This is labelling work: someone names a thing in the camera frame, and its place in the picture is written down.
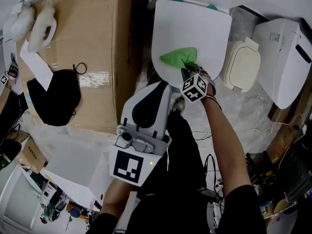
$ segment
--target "tape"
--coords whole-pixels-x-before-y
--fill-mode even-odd
[[[81,88],[104,88],[112,86],[112,75],[110,72],[88,72],[79,76]]]

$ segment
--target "white paper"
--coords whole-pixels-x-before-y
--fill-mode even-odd
[[[23,6],[22,2],[15,4],[12,8],[11,15],[14,15],[14,14],[21,12],[22,6]]]
[[[48,64],[37,53],[29,53],[27,49],[28,41],[25,40],[19,56],[34,73],[37,81],[41,84],[45,91],[47,91],[50,86],[53,73]]]

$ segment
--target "green sponge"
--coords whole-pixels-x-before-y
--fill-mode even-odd
[[[192,47],[177,49],[161,56],[160,59],[164,63],[175,68],[186,68],[185,64],[195,63],[197,59],[197,49]]]

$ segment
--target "black face mask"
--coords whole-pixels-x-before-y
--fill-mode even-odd
[[[45,124],[64,126],[75,115],[81,99],[77,74],[83,75],[87,72],[86,64],[80,64],[86,68],[84,73],[77,72],[74,65],[73,70],[55,71],[48,91],[45,91],[37,79],[27,82],[32,104]]]

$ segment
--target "beige plastic lid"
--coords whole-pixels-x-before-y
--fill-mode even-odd
[[[245,42],[229,42],[221,71],[222,80],[227,88],[242,89],[242,93],[251,89],[257,77],[261,57],[259,44],[246,38]]]

